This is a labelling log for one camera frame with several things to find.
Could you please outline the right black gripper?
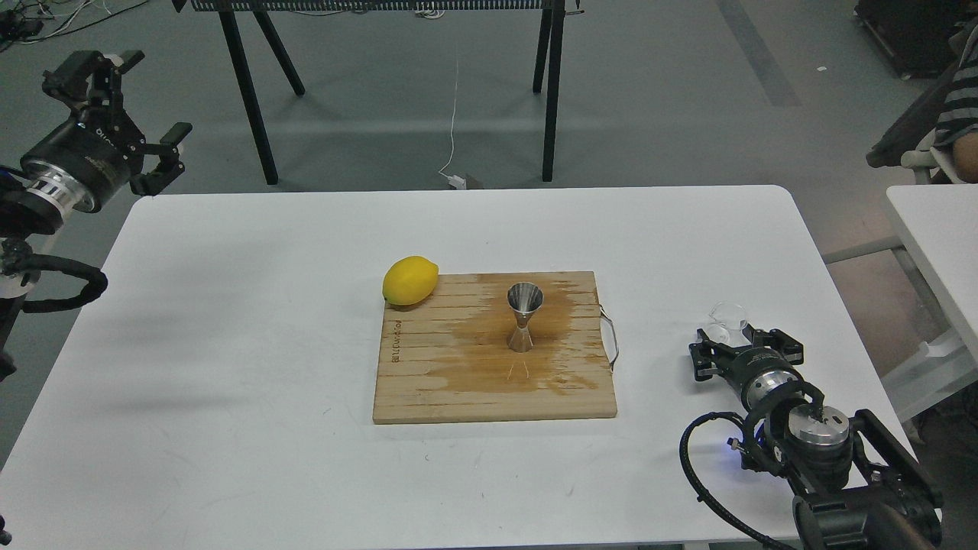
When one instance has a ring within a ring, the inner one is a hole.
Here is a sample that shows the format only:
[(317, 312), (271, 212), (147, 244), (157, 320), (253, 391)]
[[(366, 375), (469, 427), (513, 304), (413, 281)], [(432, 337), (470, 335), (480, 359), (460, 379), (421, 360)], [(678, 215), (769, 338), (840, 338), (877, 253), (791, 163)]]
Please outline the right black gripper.
[(719, 376), (726, 380), (741, 405), (751, 412), (773, 390), (792, 380), (802, 380), (794, 365), (804, 363), (804, 347), (779, 328), (743, 329), (748, 347), (734, 348), (713, 341), (704, 328), (696, 330), (696, 341), (688, 346), (696, 382)]

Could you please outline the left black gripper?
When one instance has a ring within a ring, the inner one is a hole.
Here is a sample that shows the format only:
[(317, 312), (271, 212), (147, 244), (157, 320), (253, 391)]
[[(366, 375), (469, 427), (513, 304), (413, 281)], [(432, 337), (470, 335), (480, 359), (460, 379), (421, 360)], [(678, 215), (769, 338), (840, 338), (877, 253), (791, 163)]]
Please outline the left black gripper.
[[(66, 105), (70, 118), (21, 157), (28, 181), (21, 215), (100, 212), (129, 182), (134, 195), (157, 197), (185, 172), (180, 144), (192, 123), (177, 122), (160, 143), (148, 144), (125, 111), (121, 77), (143, 59), (141, 50), (74, 51), (43, 73), (42, 91)], [(141, 173), (147, 154), (159, 161)]]

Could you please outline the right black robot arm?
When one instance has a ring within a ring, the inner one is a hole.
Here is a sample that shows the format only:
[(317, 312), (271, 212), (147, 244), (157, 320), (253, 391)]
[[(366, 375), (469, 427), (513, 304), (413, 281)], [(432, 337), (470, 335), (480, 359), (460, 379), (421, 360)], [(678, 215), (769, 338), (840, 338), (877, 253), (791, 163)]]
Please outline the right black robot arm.
[(745, 410), (709, 412), (682, 433), (682, 473), (723, 521), (765, 548), (785, 543), (738, 519), (699, 480), (689, 458), (695, 428), (732, 422), (740, 436), (727, 444), (743, 469), (785, 478), (792, 516), (806, 549), (936, 549), (942, 542), (938, 511), (943, 497), (931, 477), (873, 412), (852, 416), (824, 403), (824, 394), (798, 372), (801, 342), (778, 328), (743, 323), (734, 337), (725, 328), (699, 328), (689, 347), (698, 382), (726, 380)]

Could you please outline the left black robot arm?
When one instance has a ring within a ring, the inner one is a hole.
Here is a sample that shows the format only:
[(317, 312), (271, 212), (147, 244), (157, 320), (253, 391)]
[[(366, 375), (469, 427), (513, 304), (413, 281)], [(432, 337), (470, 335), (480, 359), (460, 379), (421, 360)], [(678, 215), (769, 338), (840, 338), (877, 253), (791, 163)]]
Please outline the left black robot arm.
[(43, 92), (69, 117), (24, 156), (2, 167), (2, 337), (21, 313), (80, 309), (108, 286), (101, 269), (36, 251), (28, 238), (55, 239), (73, 212), (100, 212), (122, 186), (140, 197), (160, 195), (185, 170), (180, 145), (192, 131), (178, 122), (153, 144), (125, 109), (122, 77), (144, 59), (140, 50), (76, 51)]

